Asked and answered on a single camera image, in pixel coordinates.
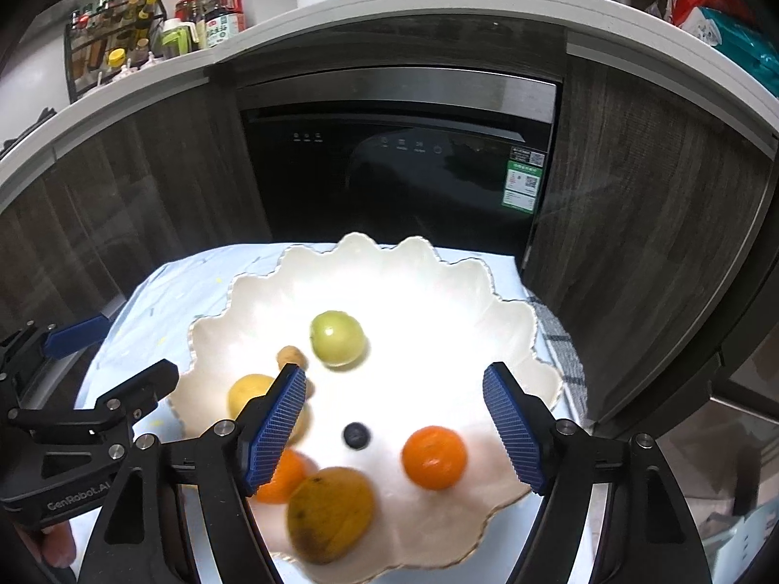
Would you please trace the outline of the left hand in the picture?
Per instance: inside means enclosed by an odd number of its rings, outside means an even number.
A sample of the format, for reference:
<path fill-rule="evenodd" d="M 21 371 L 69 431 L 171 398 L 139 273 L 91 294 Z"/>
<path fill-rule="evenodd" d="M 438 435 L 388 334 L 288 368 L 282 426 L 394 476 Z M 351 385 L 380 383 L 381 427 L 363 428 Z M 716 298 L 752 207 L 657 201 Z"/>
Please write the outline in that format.
<path fill-rule="evenodd" d="M 69 568 L 76 558 L 76 544 L 70 522 L 65 521 L 43 529 L 38 535 L 16 526 L 21 541 L 38 563 L 54 568 Z"/>

